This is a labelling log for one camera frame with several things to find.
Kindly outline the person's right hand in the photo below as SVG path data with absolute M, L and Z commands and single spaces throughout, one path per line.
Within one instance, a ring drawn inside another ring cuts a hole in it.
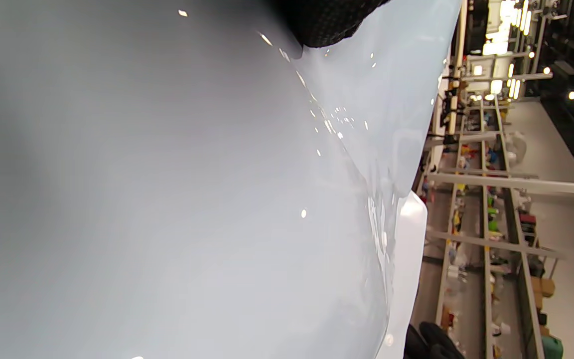
M 408 325 L 404 359 L 463 359 L 455 343 L 435 323 L 422 321 L 419 329 Z

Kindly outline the person's left hand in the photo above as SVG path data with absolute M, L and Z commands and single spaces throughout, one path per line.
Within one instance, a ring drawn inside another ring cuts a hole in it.
M 388 2 L 388 0 L 275 0 L 274 4 L 301 45 L 323 48 L 352 37 L 367 16 Z

